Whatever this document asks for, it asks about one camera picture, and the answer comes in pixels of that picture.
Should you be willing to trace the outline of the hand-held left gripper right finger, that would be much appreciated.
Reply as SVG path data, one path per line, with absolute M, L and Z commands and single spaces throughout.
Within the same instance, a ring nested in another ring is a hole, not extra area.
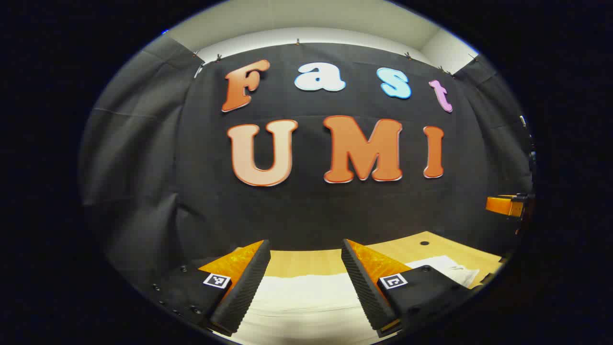
M 343 240 L 341 259 L 366 318 L 381 338 L 421 330 L 475 294 L 432 265 L 410 268 L 348 239 Z

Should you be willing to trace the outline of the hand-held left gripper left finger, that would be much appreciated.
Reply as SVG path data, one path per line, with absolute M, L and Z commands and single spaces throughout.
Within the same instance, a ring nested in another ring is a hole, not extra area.
M 144 285 L 154 303 L 203 331 L 232 335 L 239 329 L 270 261 L 261 240 L 221 257 L 180 264 Z

